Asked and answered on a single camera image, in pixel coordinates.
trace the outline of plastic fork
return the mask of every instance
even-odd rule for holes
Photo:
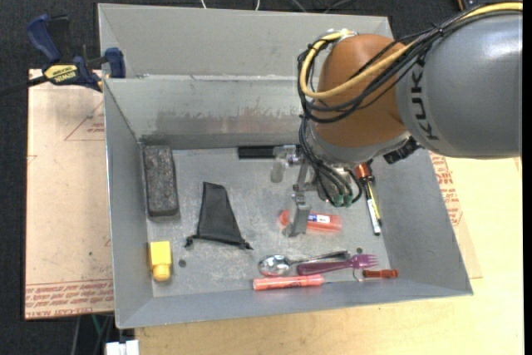
[[[344,260],[342,262],[312,262],[308,264],[300,264],[298,266],[298,275],[322,274],[346,268],[366,269],[373,268],[377,265],[379,265],[379,263],[376,255],[357,254],[349,260]]]

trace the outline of yellow cable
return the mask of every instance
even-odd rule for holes
[[[466,14],[461,19],[474,17],[476,15],[481,15],[484,13],[495,12],[495,11],[505,11],[505,10],[523,12],[523,3],[522,2],[502,2],[502,3],[494,3],[492,5],[486,5],[484,7],[480,7],[476,9],[475,11],[472,11]],[[307,87],[307,82],[306,82],[308,68],[312,62],[312,59],[314,59],[315,56],[318,54],[319,49],[326,42],[333,42],[341,37],[352,35],[352,34],[353,34],[352,32],[348,32],[346,30],[342,30],[340,32],[333,32],[324,37],[320,37],[320,39],[313,44],[308,55],[303,60],[303,64],[301,66],[301,74],[299,76],[299,86],[301,87],[301,91],[306,96],[310,98],[326,99],[326,98],[330,98],[331,96],[338,95],[339,93],[342,93],[346,91],[347,89],[350,89],[351,87],[355,86],[360,81],[367,79],[375,71],[378,71],[379,69],[383,67],[387,67],[388,65],[393,63],[398,57],[400,57],[412,45],[412,43],[409,43],[408,45],[402,47],[398,51],[395,51],[394,53],[392,53],[389,57],[386,57],[380,60],[379,62],[376,62],[375,64],[369,66],[365,71],[360,73],[358,76],[355,76],[353,79],[346,81],[340,86],[336,86],[333,89],[330,89],[328,91],[323,91],[323,92],[315,92],[315,91],[309,90]]]

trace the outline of spoon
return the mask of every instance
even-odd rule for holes
[[[313,256],[312,258],[293,260],[282,254],[270,254],[261,260],[259,260],[259,272],[266,277],[278,277],[285,275],[290,270],[290,267],[294,264],[302,264],[304,262],[313,262],[314,260],[329,259],[342,257],[350,259],[351,254],[347,250],[339,252],[321,254],[319,256]]]

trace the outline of bin floor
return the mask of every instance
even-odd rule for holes
[[[174,161],[180,218],[147,219],[149,241],[169,240],[172,246],[172,278],[153,282],[155,297],[251,289],[252,280],[262,277],[257,263],[268,254],[300,259],[342,249],[355,254],[362,249],[378,257],[379,269],[389,268],[383,237],[373,234],[363,198],[350,208],[336,209],[315,192],[307,193],[312,211],[342,216],[342,230],[336,234],[309,230],[288,237],[278,217],[285,209],[291,218],[295,213],[292,185],[298,177],[297,166],[286,169],[283,182],[274,184],[270,180],[273,160],[239,160],[236,149],[175,150]],[[185,248],[186,238],[195,234],[198,224],[203,182],[225,187],[242,237],[253,250],[202,239]],[[351,269],[324,276],[326,282],[354,280]]]

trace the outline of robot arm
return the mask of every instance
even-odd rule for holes
[[[439,154],[520,154],[522,2],[462,12],[409,43],[331,32],[303,54],[307,140],[325,161],[356,165],[413,138]],[[313,59],[333,44],[317,91]]]

